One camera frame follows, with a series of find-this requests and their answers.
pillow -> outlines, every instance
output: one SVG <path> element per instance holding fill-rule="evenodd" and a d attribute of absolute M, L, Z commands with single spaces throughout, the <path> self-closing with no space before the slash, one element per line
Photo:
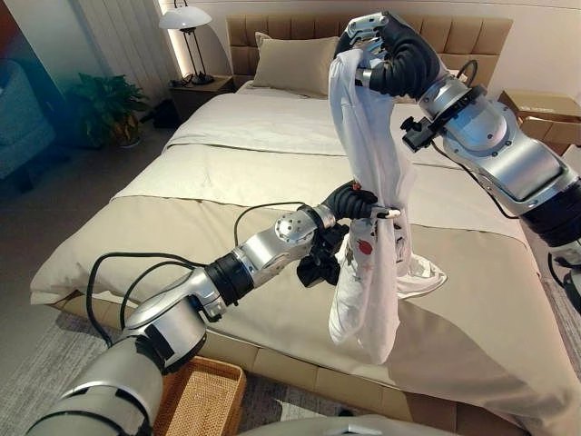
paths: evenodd
<path fill-rule="evenodd" d="M 273 39 L 256 32 L 259 62 L 254 86 L 269 86 L 297 94 L 326 96 L 329 67 L 339 38 Z"/>

green plant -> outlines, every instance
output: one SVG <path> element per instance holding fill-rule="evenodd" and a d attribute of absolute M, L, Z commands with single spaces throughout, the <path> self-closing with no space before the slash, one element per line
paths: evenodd
<path fill-rule="evenodd" d="M 80 84 L 69 91 L 78 113 L 82 134 L 103 146 L 109 143 L 127 145 L 139 139 L 139 123 L 133 111 L 149 106 L 142 89 L 128 84 L 124 75 L 94 77 L 79 74 Z"/>

wicker basket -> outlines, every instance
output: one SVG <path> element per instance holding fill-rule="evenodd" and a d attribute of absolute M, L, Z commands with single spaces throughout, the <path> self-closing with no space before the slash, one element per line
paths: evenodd
<path fill-rule="evenodd" d="M 244 371 L 203 357 L 163 378 L 155 436 L 232 436 L 238 430 L 246 387 Z"/>

upholstered headboard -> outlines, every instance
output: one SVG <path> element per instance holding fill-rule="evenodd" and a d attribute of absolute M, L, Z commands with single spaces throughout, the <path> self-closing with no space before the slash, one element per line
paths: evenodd
<path fill-rule="evenodd" d="M 276 39 L 314 39 L 339 36 L 349 20 L 341 15 L 230 15 L 228 35 L 234 82 L 252 79 L 258 64 L 255 32 Z M 497 66 L 512 20 L 465 16 L 401 15 L 439 53 L 449 69 L 458 70 L 469 59 L 478 60 L 474 84 L 488 85 Z"/>

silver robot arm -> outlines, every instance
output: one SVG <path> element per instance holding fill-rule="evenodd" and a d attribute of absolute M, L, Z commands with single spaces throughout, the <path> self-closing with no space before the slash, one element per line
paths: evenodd
<path fill-rule="evenodd" d="M 297 260 L 310 259 L 298 269 L 305 285 L 320 279 L 336 284 L 338 265 L 329 265 L 349 230 L 337 221 L 399 214 L 373 205 L 376 201 L 374 194 L 346 183 L 323 204 L 283 214 L 269 229 L 145 301 L 127 320 L 120 340 L 81 373 L 27 434 L 151 435 L 162 375 L 177 371 L 206 341 L 199 312 L 218 321 L 228 305 Z"/>
<path fill-rule="evenodd" d="M 359 68 L 356 84 L 416 99 L 425 116 L 401 126 L 417 152 L 435 136 L 446 155 L 549 246 L 555 261 L 570 268 L 564 288 L 581 313 L 581 183 L 559 156 L 527 137 L 503 104 L 485 98 L 451 75 L 436 52 L 407 23 L 386 12 L 350 21 L 337 53 L 357 46 L 376 62 Z"/>

